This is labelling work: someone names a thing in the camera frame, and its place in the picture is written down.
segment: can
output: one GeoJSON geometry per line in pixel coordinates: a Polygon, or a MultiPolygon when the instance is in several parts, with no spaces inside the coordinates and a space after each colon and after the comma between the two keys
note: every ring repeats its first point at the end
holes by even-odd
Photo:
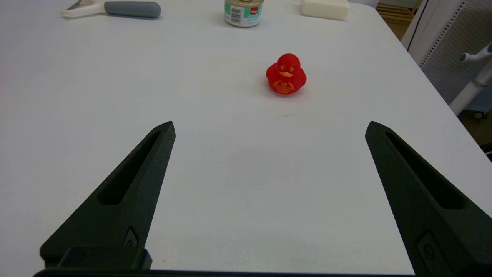
{"type": "Polygon", "coordinates": [[[260,24],[264,0],[225,0],[225,22],[243,28],[260,24]]]}

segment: rubber duck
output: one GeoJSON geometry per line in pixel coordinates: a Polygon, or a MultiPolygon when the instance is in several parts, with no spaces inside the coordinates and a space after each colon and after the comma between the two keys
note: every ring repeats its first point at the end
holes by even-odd
{"type": "Polygon", "coordinates": [[[306,74],[294,54],[282,55],[267,69],[270,87],[280,94],[293,94],[306,84],[306,74]]]}

